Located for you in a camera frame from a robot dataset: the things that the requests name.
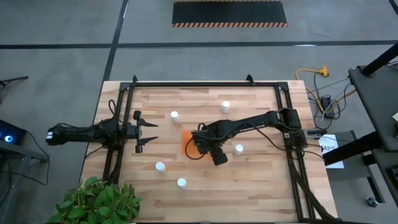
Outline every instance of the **white paper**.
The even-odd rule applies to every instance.
[[[322,155],[338,148],[336,136],[334,134],[324,134],[319,139],[319,145],[322,146]],[[336,162],[326,166],[327,169],[344,169],[343,161]]]

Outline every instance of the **butcher block tabletop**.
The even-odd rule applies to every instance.
[[[314,128],[304,82],[286,82],[302,128]],[[117,101],[119,84],[104,82],[95,123],[112,117],[108,101]],[[123,119],[126,99],[120,119]],[[221,112],[223,101],[229,101],[231,105],[227,114]],[[142,111],[142,118],[148,123],[159,125],[157,128],[142,127],[143,138],[159,137],[147,143],[143,153],[135,153],[136,140],[128,140],[124,148],[119,185],[132,184],[136,195],[143,198],[140,217],[135,222],[297,221],[286,153],[276,149],[257,131],[241,133],[226,141],[222,148],[228,162],[220,166],[214,166],[208,157],[190,160],[182,151],[182,131],[194,130],[199,123],[237,120],[277,110],[274,88],[136,87],[129,117],[132,124],[135,124],[132,118],[134,110]],[[172,111],[179,113],[178,123],[170,119]],[[262,131],[284,148],[280,131],[275,128],[263,128]],[[316,140],[308,142],[318,144]],[[237,144],[244,147],[239,156],[233,154]],[[100,146],[90,143],[87,154]],[[316,146],[307,150],[321,154]],[[85,160],[83,180],[91,176],[102,178],[106,151],[100,149]],[[337,217],[323,161],[309,153],[305,154],[304,161],[311,191],[326,210]],[[155,169],[156,162],[165,164],[165,172]],[[177,185],[179,178],[187,180],[184,189]],[[300,198],[304,217],[308,217],[301,189]]]

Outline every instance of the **gray floor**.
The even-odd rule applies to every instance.
[[[120,0],[0,0],[1,44],[111,43]],[[131,1],[125,15],[123,42],[313,41],[398,39],[398,16],[387,0],[283,1],[289,23],[279,29],[172,29],[172,1]],[[300,68],[328,66],[318,87],[346,78],[347,70],[369,63],[388,45],[331,47],[230,47],[119,49],[110,80],[291,80]],[[0,79],[28,75],[1,92],[0,119],[31,131],[51,154],[47,187],[24,180],[14,223],[43,223],[80,177],[86,144],[49,147],[47,129],[58,122],[90,125],[95,113],[109,49],[0,50]],[[313,89],[313,74],[301,73]],[[348,81],[321,91],[336,96]],[[373,126],[357,94],[329,131],[353,129],[358,137]],[[356,222],[395,223],[397,207],[377,167],[372,167],[386,203],[368,207],[366,179],[330,180],[339,217]],[[45,179],[45,168],[32,177]]]

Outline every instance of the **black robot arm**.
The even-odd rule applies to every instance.
[[[221,148],[224,142],[239,133],[266,127],[276,128],[283,133],[291,133],[293,136],[292,146],[307,146],[307,140],[301,130],[297,111],[290,108],[268,111],[265,114],[238,121],[219,120],[203,126],[201,130],[192,131],[192,138],[199,153],[205,154],[209,152],[214,164],[217,166],[228,161]]]
[[[45,141],[50,146],[66,142],[99,142],[104,147],[115,149],[127,139],[137,139],[136,153],[141,153],[145,143],[157,138],[141,139],[141,126],[157,127],[157,125],[145,122],[141,118],[140,111],[135,111],[133,118],[137,121],[137,125],[131,123],[120,125],[116,118],[104,119],[86,128],[57,124],[48,130]]]

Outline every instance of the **orange object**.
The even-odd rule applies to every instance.
[[[181,153],[183,155],[188,155],[192,158],[199,158],[201,157],[201,154],[198,151],[198,148],[196,145],[193,143],[193,140],[189,142],[189,140],[192,138],[192,133],[189,130],[183,130],[182,131],[182,140],[181,140]],[[187,146],[187,153],[185,153],[185,145],[187,145],[187,142],[189,142]],[[206,154],[203,158],[209,158],[211,159],[209,154]]]

